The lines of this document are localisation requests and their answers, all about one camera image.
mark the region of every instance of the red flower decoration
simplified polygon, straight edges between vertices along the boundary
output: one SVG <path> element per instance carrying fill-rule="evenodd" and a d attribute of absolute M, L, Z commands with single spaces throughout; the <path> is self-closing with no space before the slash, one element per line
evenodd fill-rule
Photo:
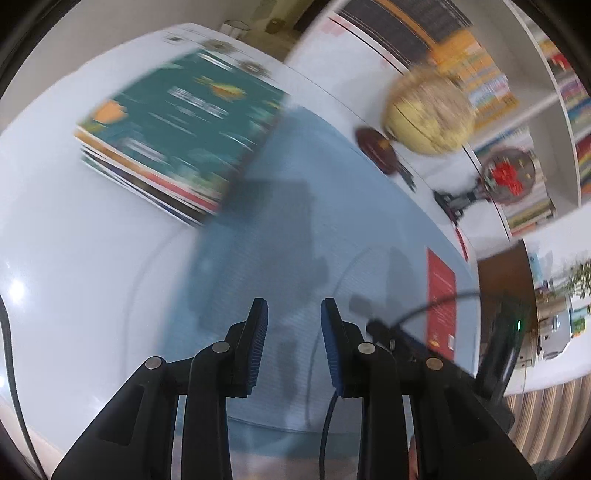
<path fill-rule="evenodd" d="M 514 196 L 523 192 L 523 184 L 517 180 L 517 170 L 509 162 L 502 162 L 491 169 L 491 175 L 499 185 L 507 187 Z"/>

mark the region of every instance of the red card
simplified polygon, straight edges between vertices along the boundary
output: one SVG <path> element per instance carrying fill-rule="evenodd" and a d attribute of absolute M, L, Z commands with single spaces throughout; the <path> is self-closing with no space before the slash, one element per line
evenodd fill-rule
<path fill-rule="evenodd" d="M 427 250 L 427 301 L 456 294 L 456 274 L 436 254 Z M 427 346 L 448 360 L 456 348 L 456 302 L 450 301 L 427 312 Z"/>

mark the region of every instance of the blue desk mat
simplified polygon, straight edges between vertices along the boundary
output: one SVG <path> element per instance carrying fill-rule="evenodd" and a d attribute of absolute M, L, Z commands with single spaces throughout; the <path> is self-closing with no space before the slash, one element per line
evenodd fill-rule
<path fill-rule="evenodd" d="M 308 110 L 288 112 L 203 229 L 170 314 L 164 357 L 187 358 L 223 339 L 254 297 L 265 298 L 258 383 L 248 399 L 228 400 L 230 445 L 316 455 L 333 392 L 320 303 L 334 297 L 343 320 L 364 334 L 369 315 L 392 322 L 427 300 L 427 249 L 456 273 L 458 291 L 478 288 L 439 228 L 356 146 Z M 478 355 L 477 302 L 457 305 L 455 362 L 467 371 Z M 425 317 L 407 329 L 424 341 Z M 355 455 L 361 403 L 338 405 L 335 455 L 351 448 Z"/>

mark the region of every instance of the green book cover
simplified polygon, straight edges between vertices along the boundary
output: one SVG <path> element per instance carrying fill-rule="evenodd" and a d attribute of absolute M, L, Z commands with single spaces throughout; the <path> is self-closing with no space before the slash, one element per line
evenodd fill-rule
<path fill-rule="evenodd" d="M 206 50 L 107 100 L 77 136 L 109 161 L 210 212 L 275 122 L 285 93 Z"/>

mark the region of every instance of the globe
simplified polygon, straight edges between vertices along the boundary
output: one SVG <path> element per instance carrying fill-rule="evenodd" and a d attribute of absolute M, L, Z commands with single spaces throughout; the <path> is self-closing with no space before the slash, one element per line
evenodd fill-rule
<path fill-rule="evenodd" d="M 416 67 L 397 81 L 384 129 L 410 150 L 438 155 L 459 149 L 474 129 L 476 112 L 451 79 Z"/>

